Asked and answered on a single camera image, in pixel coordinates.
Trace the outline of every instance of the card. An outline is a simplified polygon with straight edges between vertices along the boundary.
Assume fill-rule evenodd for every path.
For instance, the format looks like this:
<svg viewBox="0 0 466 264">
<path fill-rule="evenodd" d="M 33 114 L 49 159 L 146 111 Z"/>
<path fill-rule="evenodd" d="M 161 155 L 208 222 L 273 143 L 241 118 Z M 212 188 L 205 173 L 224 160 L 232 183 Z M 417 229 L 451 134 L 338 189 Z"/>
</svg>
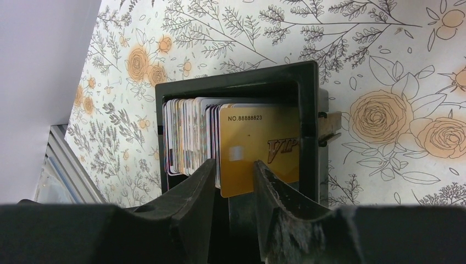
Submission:
<svg viewBox="0 0 466 264">
<path fill-rule="evenodd" d="M 253 191 L 256 160 L 287 183 L 299 180 L 298 108 L 221 108 L 219 134 L 222 197 Z"/>
</svg>

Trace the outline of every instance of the gold vip card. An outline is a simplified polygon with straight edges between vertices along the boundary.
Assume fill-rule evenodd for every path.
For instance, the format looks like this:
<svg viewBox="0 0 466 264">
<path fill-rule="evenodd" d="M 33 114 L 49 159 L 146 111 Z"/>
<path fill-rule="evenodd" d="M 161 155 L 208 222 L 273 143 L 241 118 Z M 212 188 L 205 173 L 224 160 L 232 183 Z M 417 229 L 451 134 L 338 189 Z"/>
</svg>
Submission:
<svg viewBox="0 0 466 264">
<path fill-rule="evenodd" d="M 253 191 L 256 160 L 265 162 L 284 182 L 298 181 L 298 108 L 221 108 L 219 124 L 222 197 Z"/>
</svg>

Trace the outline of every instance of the floral tablecloth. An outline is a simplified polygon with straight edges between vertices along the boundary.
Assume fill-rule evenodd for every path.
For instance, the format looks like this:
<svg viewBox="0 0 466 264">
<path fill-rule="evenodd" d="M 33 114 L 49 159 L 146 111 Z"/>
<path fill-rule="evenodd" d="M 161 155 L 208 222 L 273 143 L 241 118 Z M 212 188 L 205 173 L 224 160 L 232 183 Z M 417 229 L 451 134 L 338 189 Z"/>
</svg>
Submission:
<svg viewBox="0 0 466 264">
<path fill-rule="evenodd" d="M 315 60 L 331 206 L 466 205 L 465 0 L 102 0 L 66 140 L 108 202 L 160 195 L 154 86 Z"/>
</svg>

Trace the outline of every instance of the stack of cards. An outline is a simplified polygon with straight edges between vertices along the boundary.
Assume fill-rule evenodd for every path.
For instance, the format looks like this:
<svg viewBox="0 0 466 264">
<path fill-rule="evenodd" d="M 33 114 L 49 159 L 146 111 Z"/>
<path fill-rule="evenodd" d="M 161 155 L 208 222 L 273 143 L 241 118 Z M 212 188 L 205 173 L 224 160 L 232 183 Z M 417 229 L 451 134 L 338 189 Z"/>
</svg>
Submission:
<svg viewBox="0 0 466 264">
<path fill-rule="evenodd" d="M 217 161 L 223 197 L 253 191 L 253 162 L 262 160 L 285 182 L 298 180 L 297 107 L 263 98 L 169 100 L 163 106 L 165 171 L 191 175 Z"/>
</svg>

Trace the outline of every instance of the white wall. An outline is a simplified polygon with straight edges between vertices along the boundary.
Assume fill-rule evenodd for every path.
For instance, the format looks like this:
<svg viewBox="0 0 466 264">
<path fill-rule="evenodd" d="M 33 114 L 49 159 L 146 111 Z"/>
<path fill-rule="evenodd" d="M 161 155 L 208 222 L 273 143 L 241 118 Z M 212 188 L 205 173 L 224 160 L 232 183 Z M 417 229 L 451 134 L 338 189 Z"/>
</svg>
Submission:
<svg viewBox="0 0 466 264">
<path fill-rule="evenodd" d="M 100 0 L 0 0 L 0 204 L 32 199 L 67 123 Z"/>
</svg>

